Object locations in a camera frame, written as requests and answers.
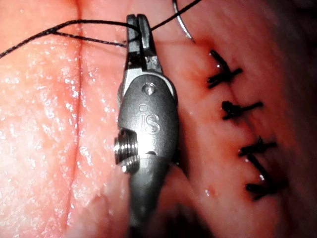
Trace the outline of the right arm needle driver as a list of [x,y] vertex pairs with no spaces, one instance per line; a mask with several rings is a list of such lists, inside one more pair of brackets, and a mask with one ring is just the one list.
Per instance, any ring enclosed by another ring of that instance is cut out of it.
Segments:
[[128,69],[118,91],[119,134],[115,162],[135,173],[141,160],[174,162],[178,150],[178,99],[173,83],[163,74]]

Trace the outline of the right arm needle driver jaw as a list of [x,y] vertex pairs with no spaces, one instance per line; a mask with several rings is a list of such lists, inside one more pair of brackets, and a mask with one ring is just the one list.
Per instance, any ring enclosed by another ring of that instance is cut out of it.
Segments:
[[141,68],[144,60],[141,47],[141,33],[136,15],[127,15],[126,23],[136,27],[136,30],[127,28],[127,59],[125,69]]
[[146,70],[163,73],[148,19],[144,14],[138,14],[137,19],[141,32],[141,45],[143,57],[145,58]]

